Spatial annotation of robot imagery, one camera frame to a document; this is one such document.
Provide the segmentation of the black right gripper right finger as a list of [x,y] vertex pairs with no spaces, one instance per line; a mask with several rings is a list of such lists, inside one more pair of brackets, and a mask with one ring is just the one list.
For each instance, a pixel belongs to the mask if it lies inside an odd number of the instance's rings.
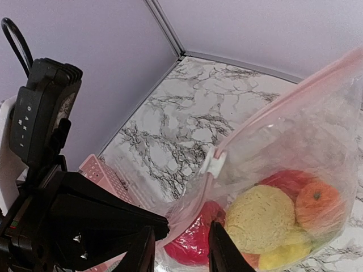
[[212,221],[208,236],[209,271],[255,272],[237,249],[222,224]]

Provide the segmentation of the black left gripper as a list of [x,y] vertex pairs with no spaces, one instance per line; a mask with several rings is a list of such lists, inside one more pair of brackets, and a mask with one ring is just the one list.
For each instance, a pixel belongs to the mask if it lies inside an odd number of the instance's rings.
[[153,228],[156,240],[168,235],[165,217],[117,198],[80,173],[59,172],[66,170],[63,155],[47,167],[28,169],[20,196],[1,218],[1,271],[53,271],[49,224],[56,263],[78,271],[123,254],[144,227]]

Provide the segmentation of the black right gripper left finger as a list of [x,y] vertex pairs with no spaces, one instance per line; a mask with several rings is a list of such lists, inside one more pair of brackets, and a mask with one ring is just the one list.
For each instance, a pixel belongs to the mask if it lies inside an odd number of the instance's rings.
[[155,234],[151,226],[146,226],[138,235],[113,272],[154,271]]

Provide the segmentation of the clear zip top bag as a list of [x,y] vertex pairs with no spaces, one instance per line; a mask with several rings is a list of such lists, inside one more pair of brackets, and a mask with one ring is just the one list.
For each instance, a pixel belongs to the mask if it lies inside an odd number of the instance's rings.
[[[313,236],[303,229],[314,251],[332,241],[343,229],[358,185],[356,130],[362,100],[362,49],[357,48],[296,85],[246,120],[218,146],[215,157],[227,153],[220,175],[199,174],[186,184],[181,198],[167,212],[170,233],[160,244],[161,263],[170,269],[205,270],[168,256],[164,246],[181,235],[207,201],[225,211],[244,192],[258,185],[281,189],[294,203],[307,184],[323,181],[340,193],[345,218],[339,229]],[[241,252],[257,271],[261,254]]]

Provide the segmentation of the red fake apple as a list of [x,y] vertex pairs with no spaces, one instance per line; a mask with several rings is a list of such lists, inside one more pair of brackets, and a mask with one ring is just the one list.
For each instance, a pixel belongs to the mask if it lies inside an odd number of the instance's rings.
[[176,239],[164,246],[169,257],[187,266],[209,263],[209,230],[213,221],[225,224],[226,213],[215,201],[204,203],[193,223]]

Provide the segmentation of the beige fake bread ball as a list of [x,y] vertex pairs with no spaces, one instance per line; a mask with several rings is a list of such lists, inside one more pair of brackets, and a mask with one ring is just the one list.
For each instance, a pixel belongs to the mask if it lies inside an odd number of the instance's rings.
[[281,189],[258,185],[228,208],[225,230],[239,251],[262,254],[281,245],[294,224],[291,198]]

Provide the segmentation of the yellow fake lemon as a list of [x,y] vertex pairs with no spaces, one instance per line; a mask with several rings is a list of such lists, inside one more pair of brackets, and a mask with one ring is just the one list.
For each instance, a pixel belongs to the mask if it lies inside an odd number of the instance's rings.
[[312,248],[310,236],[301,228],[293,227],[276,249],[260,255],[259,270],[285,267],[307,257]]

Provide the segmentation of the white bag zip slider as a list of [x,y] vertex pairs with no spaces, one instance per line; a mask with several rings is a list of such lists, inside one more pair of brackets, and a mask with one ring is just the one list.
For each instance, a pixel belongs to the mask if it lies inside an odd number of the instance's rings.
[[227,157],[226,152],[222,152],[222,154],[216,158],[215,157],[216,148],[211,147],[206,154],[205,160],[199,170],[199,174],[210,173],[215,179],[220,175],[221,170],[225,164],[225,160]]

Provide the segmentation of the orange fake fruit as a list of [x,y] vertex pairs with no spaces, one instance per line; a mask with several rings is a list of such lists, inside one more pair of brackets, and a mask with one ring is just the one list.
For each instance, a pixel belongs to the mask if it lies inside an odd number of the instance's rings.
[[295,203],[297,223],[309,234],[320,236],[339,229],[345,218],[345,203],[333,186],[316,181],[301,189]]

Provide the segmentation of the pink perforated plastic basket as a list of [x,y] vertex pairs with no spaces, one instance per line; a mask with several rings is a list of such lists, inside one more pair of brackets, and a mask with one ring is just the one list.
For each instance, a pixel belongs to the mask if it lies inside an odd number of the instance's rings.
[[153,207],[147,191],[137,186],[139,182],[137,174],[134,171],[119,170],[113,164],[108,165],[102,156],[89,155],[79,166],[78,172],[127,203],[145,210]]

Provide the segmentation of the left aluminium frame post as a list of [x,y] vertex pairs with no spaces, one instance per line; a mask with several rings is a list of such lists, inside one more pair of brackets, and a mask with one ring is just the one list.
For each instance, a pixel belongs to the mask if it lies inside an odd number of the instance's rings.
[[162,32],[164,33],[166,39],[170,43],[177,57],[178,58],[184,57],[185,56],[184,46],[179,40],[175,30],[173,29],[171,23],[169,22],[160,3],[157,0],[145,0],[144,2],[149,8],[155,20],[157,21],[158,25],[160,26]]

